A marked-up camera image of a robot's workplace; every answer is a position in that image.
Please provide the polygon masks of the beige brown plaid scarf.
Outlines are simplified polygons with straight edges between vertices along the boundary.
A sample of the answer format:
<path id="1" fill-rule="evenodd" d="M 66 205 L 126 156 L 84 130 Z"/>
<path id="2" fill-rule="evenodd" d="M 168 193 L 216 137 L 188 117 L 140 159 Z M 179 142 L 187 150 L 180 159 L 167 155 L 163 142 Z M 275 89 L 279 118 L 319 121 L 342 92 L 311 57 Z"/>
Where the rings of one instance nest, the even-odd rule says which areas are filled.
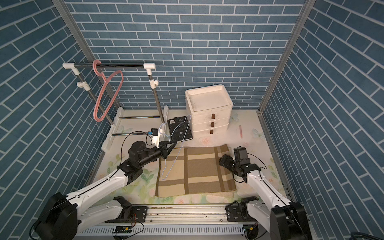
<path id="1" fill-rule="evenodd" d="M 211 194 L 236 191 L 233 174 L 219 165 L 227 145 L 203 148 L 175 148 L 160 159 L 155 196 Z"/>

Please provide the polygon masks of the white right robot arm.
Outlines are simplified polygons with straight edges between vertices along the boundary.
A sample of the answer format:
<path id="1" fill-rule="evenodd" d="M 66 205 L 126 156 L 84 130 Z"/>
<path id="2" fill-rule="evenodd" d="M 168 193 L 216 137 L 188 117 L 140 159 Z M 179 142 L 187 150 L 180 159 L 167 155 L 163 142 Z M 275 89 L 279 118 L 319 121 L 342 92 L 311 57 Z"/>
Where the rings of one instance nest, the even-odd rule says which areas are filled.
<path id="1" fill-rule="evenodd" d="M 223 155 L 219 160 L 220 166 L 241 177 L 259 195 L 242 199 L 238 203 L 240 218 L 246 222 L 256 220 L 272 240 L 311 240 L 305 208 L 284 197 L 269 183 L 262 167 L 251 163 L 246 148 L 235 148 L 234 156 Z"/>

